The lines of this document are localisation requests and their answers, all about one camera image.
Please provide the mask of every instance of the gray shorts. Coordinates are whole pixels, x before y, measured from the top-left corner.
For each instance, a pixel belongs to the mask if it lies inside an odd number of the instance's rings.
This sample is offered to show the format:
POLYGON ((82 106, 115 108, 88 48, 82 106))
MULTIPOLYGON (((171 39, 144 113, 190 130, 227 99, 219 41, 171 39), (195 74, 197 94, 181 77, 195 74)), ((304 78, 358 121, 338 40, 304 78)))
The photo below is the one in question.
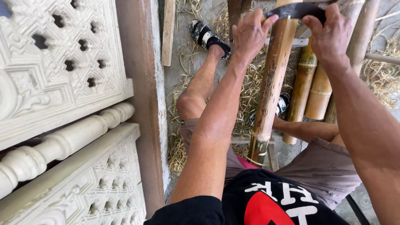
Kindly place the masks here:
MULTIPOLYGON (((186 151, 198 119, 181 122, 180 133, 186 151)), ((232 147, 226 154, 225 183, 245 170, 232 147)), ((334 209, 361 183, 347 149, 314 137, 307 148, 291 163, 275 171, 286 179, 313 192, 330 209, 334 209)))

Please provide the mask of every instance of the man's right hand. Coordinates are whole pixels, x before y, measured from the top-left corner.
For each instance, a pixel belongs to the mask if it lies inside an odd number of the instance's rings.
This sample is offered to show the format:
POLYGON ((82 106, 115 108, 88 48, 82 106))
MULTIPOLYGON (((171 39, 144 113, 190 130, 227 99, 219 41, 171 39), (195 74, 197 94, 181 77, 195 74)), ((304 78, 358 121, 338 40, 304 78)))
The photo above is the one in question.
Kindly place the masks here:
POLYGON ((346 57, 352 25, 349 18, 340 14, 336 3, 325 9, 325 16, 324 25, 315 16, 305 16, 302 22, 311 30, 311 49, 317 59, 321 63, 330 63, 346 57))

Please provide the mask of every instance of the concrete floor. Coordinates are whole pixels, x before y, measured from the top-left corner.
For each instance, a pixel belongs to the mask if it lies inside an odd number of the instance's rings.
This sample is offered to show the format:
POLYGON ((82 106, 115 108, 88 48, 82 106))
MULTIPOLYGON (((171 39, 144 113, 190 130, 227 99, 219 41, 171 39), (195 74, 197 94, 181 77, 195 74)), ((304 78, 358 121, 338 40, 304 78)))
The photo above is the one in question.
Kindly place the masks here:
MULTIPOLYGON (((203 20, 206 23, 211 23, 215 17, 215 14, 220 11, 220 9, 223 7, 223 4, 220 5, 219 7, 216 7, 216 9, 212 10, 210 13, 207 14, 207 12, 213 7, 216 6, 220 3, 224 2, 224 0, 204 0, 203 3, 203 8, 201 11, 201 15, 203 20)), ((272 9, 274 6, 274 2, 264 2, 264 3, 257 3, 258 5, 263 6, 263 8, 269 8, 272 9)), ((390 10, 393 6, 397 4, 397 0, 382 0, 381 7, 379 9, 378 17, 385 15, 388 10, 390 10)), ((160 0, 160 15, 163 15, 163 10, 164 10, 164 1, 160 0)), ((173 43, 173 52, 172 52, 172 64, 170 67, 164 67, 164 73, 165 73, 165 90, 166 90, 166 95, 167 95, 167 107, 171 106, 172 104, 172 96, 168 95, 170 92, 173 91, 173 88, 175 85, 180 83, 179 79, 181 79, 181 74, 184 73, 184 70, 180 64, 180 54, 181 54, 181 49, 182 47, 189 47, 190 49, 192 48, 192 39, 189 35, 188 31, 188 26, 191 20, 194 19, 194 16, 185 12, 179 12, 177 14, 177 23, 179 26, 179 30, 177 29, 177 26, 175 26, 175 31, 174 31, 174 43, 173 43)), ((389 19, 385 19, 382 24, 381 28, 385 27, 391 23, 400 21, 400 14, 397 16, 393 16, 389 19)), ((163 24, 163 18, 160 16, 160 24, 163 24)), ((393 35, 396 29, 388 29, 385 34, 390 37, 393 35)), ((375 51, 375 49, 383 49, 385 47, 385 41, 383 38, 377 39, 374 42, 372 52, 375 51)), ((199 48, 200 52, 195 56, 195 67, 199 68, 201 64, 203 63, 205 57, 206 57, 206 51, 202 48, 199 48)), ((226 67, 224 66, 224 62, 220 61, 217 70, 215 73, 215 84, 218 82, 218 80, 224 75, 226 71, 226 67)), ((400 121, 400 111, 395 109, 392 110, 393 115, 400 121)), ((169 123, 168 124, 168 131, 169 133, 175 133, 179 127, 178 122, 174 123, 169 123)), ((279 161, 279 166, 283 167, 290 163, 292 159, 302 150, 307 146, 307 143, 305 142, 300 142, 298 141, 296 145, 288 145, 284 142, 282 142, 282 134, 275 132, 273 134, 273 137, 275 138, 276 144, 275 144, 275 150, 276 150, 276 155, 279 161)), ((363 184, 361 184, 359 187, 356 188, 356 190, 352 193, 353 198, 355 199, 356 203, 359 205, 359 207, 362 209, 364 212, 365 216, 367 219, 370 221, 371 224, 379 224, 379 221, 376 218, 376 214, 372 208, 370 198, 368 196, 368 193, 366 192, 365 187, 363 184)), ((343 217, 346 221, 348 221, 351 225, 357 225, 360 224, 350 208, 348 202, 346 200, 343 200, 342 203, 340 203, 336 207, 336 212, 343 217)))

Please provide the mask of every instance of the decorative panel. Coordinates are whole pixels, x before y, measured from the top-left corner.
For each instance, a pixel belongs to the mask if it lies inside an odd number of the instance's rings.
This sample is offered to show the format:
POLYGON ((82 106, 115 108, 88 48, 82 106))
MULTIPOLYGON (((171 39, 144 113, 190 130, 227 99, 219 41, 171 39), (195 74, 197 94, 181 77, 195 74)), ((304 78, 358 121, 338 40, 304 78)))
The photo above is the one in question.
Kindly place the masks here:
POLYGON ((0 224, 143 224, 135 140, 122 123, 0 200, 0 224))
POLYGON ((133 96, 114 0, 3 0, 0 150, 133 96))

